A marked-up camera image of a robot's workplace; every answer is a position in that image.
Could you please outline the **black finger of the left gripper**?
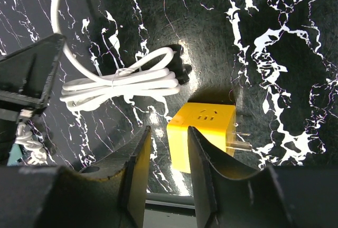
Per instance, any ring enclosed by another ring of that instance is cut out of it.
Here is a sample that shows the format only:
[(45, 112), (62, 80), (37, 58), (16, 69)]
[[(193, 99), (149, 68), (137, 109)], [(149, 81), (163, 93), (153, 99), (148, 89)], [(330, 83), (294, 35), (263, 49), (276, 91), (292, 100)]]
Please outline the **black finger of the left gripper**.
[(1, 119), (18, 122), (48, 106), (65, 37), (52, 34), (1, 58)]

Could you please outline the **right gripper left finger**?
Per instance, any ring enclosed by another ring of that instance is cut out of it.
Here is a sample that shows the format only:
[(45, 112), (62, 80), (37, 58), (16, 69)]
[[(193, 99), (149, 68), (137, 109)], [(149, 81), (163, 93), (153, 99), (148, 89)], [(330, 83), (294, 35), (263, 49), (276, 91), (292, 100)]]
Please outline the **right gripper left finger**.
[(1, 168), (1, 227), (142, 227), (151, 128), (92, 166)]

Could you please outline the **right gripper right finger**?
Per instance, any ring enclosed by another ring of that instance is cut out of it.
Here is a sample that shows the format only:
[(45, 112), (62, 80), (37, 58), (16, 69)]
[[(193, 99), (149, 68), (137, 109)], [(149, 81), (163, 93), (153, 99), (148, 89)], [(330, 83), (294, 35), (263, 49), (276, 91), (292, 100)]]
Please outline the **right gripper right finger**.
[(188, 128), (198, 227), (337, 227), (336, 166), (255, 170)]

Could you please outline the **orange block under arm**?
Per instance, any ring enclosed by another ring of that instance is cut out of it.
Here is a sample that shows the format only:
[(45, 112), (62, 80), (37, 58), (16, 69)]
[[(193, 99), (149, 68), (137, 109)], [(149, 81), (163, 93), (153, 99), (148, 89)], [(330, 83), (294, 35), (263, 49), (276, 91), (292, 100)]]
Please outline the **orange block under arm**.
[(249, 142), (237, 140), (235, 105), (187, 102), (166, 127), (172, 166), (180, 172), (190, 173), (188, 127), (230, 156), (235, 150), (252, 150)]

